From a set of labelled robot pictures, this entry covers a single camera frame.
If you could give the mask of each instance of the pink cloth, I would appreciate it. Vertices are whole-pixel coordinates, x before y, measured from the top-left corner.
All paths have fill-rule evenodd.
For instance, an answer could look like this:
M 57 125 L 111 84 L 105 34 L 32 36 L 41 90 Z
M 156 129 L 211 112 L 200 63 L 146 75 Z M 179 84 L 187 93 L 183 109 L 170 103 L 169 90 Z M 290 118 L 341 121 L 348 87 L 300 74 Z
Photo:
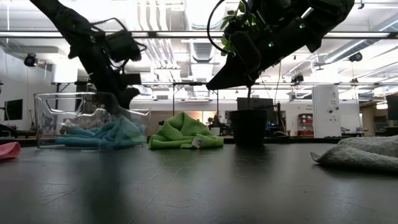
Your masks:
M 10 142 L 0 145 L 0 160 L 13 159 L 21 153 L 21 145 L 18 142 Z

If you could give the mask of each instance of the black plant pot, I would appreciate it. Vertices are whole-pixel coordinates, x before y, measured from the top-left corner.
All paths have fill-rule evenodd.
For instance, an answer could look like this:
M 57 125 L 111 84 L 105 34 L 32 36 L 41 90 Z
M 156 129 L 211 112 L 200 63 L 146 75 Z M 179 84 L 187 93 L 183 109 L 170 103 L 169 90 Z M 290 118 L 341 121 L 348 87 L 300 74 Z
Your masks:
M 238 110 L 229 112 L 235 144 L 256 147 L 264 144 L 267 110 Z

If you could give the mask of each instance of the teal towel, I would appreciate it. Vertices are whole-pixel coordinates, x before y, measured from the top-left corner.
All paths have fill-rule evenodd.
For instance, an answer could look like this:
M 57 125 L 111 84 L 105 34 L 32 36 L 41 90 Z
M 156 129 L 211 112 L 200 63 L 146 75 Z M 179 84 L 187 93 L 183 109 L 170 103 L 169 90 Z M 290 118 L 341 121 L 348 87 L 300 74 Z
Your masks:
M 58 137 L 55 143 L 70 147 L 132 147 L 146 142 L 145 129 L 145 125 L 133 123 L 121 116 L 117 121 L 106 123 L 101 129 L 69 127 L 69 134 Z
M 215 136 L 209 128 L 186 113 L 182 112 L 168 119 L 158 132 L 149 139 L 150 149 L 185 148 L 193 149 L 192 140 L 201 140 L 200 148 L 221 147 L 224 139 Z

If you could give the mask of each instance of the blue cloth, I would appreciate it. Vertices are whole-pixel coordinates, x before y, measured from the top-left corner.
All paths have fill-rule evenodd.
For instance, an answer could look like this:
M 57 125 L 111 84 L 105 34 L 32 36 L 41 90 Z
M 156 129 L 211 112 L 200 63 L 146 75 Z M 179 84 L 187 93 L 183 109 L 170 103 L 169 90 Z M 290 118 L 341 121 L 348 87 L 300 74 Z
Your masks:
M 68 134 L 58 137 L 55 143 L 70 147 L 132 147 L 146 143 L 145 128 L 145 125 L 133 123 L 121 116 L 117 121 L 109 122 L 101 129 L 85 130 L 79 127 L 69 127 Z

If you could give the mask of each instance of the paper tag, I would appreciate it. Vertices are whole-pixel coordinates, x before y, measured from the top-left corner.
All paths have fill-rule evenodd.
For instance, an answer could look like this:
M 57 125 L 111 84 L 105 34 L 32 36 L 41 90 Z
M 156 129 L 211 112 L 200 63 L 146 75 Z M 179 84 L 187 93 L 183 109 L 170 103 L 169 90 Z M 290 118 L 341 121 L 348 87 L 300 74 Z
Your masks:
M 200 148 L 200 144 L 201 144 L 201 139 L 200 139 L 200 138 L 194 137 L 194 138 L 192 139 L 191 145 L 192 145 L 193 147 L 199 149 L 199 148 Z

